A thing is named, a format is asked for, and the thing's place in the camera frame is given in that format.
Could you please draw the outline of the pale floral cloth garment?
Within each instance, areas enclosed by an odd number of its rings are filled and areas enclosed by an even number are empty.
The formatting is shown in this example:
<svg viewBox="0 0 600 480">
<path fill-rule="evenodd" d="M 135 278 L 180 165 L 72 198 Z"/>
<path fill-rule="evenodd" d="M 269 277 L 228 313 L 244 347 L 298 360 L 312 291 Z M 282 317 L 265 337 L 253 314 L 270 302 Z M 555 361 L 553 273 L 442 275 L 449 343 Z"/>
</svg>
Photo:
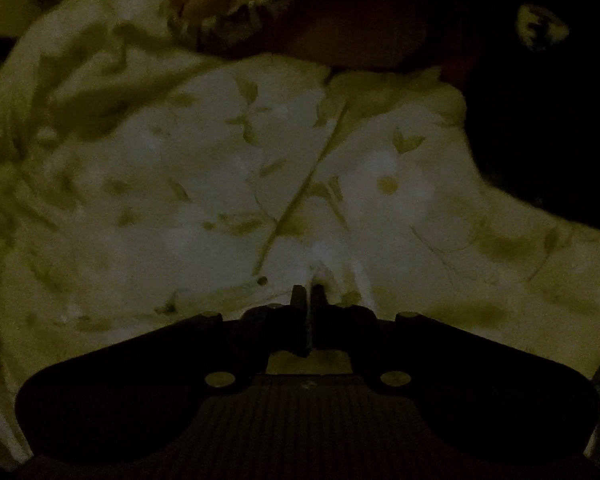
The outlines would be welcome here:
<svg viewBox="0 0 600 480">
<path fill-rule="evenodd" d="M 35 372 L 294 283 L 592 375 L 600 232 L 486 185 L 434 70 L 189 52 L 166 0 L 68 0 L 0 68 L 0 443 Z"/>
</svg>

